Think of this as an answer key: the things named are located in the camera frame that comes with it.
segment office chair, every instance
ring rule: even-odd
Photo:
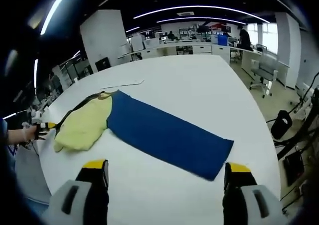
[[[262,44],[256,44],[256,50],[259,52],[267,51],[267,47]]]
[[[265,98],[265,95],[272,96],[270,89],[272,83],[277,79],[278,56],[274,53],[264,50],[264,52],[260,56],[259,61],[252,60],[251,71],[255,75],[260,76],[260,81],[255,83],[251,82],[249,89],[251,90],[255,87],[261,87],[263,90],[263,98]]]

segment white pillar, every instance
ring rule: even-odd
[[[278,57],[289,69],[286,86],[295,88],[300,67],[301,36],[299,24],[285,12],[276,13],[278,29]]]
[[[306,89],[311,85],[315,74],[319,72],[319,52],[314,35],[309,31],[300,31],[301,35],[301,59],[300,70],[297,80],[299,89]],[[319,78],[314,81],[313,88],[319,85]]]
[[[63,91],[65,91],[69,86],[68,86],[68,84],[65,81],[65,78],[64,78],[64,76],[62,74],[60,66],[57,65],[56,67],[54,67],[52,69],[52,72],[53,72],[54,75],[56,75],[59,78],[61,86],[62,86],[62,89],[63,89]]]
[[[125,43],[126,35],[119,10],[98,10],[80,26],[82,40],[94,73],[95,62],[108,57],[110,65],[129,62],[129,58],[118,59],[119,47]]]
[[[257,24],[257,31],[258,31],[258,43],[263,44],[263,25]]]

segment human hand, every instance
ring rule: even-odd
[[[29,128],[25,129],[26,140],[33,140],[36,138],[36,125],[32,125]]]

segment white cabinet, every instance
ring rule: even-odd
[[[147,59],[147,58],[159,57],[160,54],[157,49],[149,49],[149,50],[145,49],[141,52],[141,56],[143,59]]]
[[[211,46],[193,45],[193,54],[211,54]]]
[[[282,82],[284,86],[286,87],[286,78],[287,78],[289,67],[282,64],[281,62],[278,62],[278,63],[279,63],[279,66],[278,66],[277,80]]]
[[[161,56],[167,56],[167,55],[177,55],[176,47],[164,47],[158,49],[159,54]]]
[[[132,45],[133,51],[139,51],[144,49],[143,40],[144,40],[144,36],[140,34],[131,37],[131,45]]]
[[[221,45],[212,45],[212,54],[220,55],[227,64],[230,62],[230,47]]]
[[[245,70],[253,79],[255,79],[254,73],[251,71],[253,60],[259,61],[260,55],[250,52],[250,51],[242,51],[243,57],[241,61],[241,68]]]
[[[159,47],[160,40],[159,38],[146,39],[143,41],[143,43],[144,43],[145,49],[151,49],[151,48]]]

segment gray floor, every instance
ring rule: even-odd
[[[240,63],[231,63],[230,66],[232,69],[236,72],[238,77],[243,81],[243,83],[246,85],[247,88],[249,88],[250,82],[253,81],[253,79],[243,70],[241,69]],[[253,95],[255,101],[257,102],[260,111],[262,112],[265,120],[271,120],[277,117],[277,114],[280,110],[287,110],[290,111],[294,105],[296,105],[299,102],[299,96],[297,95],[297,92],[292,89],[285,89],[284,86],[275,81],[272,85],[272,96],[266,96],[265,98],[262,98],[263,92],[260,88],[254,88],[250,90],[251,94]],[[302,125],[302,121],[296,120],[293,123],[293,126],[291,129],[284,135],[283,139],[287,139],[292,137],[295,132],[300,128]],[[282,148],[276,148],[276,151],[279,152]],[[307,161],[309,156],[309,153],[307,151],[303,153],[303,159],[304,162]],[[298,185],[301,183],[301,181],[304,179],[304,177],[307,175],[307,173],[311,170],[309,168],[305,168],[305,174],[299,178],[296,183],[294,183],[292,186],[288,187],[287,185],[287,178],[285,174],[285,170],[283,167],[282,160],[278,162],[279,169],[280,169],[280,176],[281,176],[281,197],[283,197],[285,194],[287,194],[291,189],[294,188],[295,185]],[[288,196],[286,196],[282,200],[283,206],[290,203],[294,198],[297,197],[297,193],[291,192]],[[295,204],[291,205],[289,209],[287,210],[287,216],[289,218],[292,218],[297,210],[298,207],[301,205],[302,199],[300,199]]]

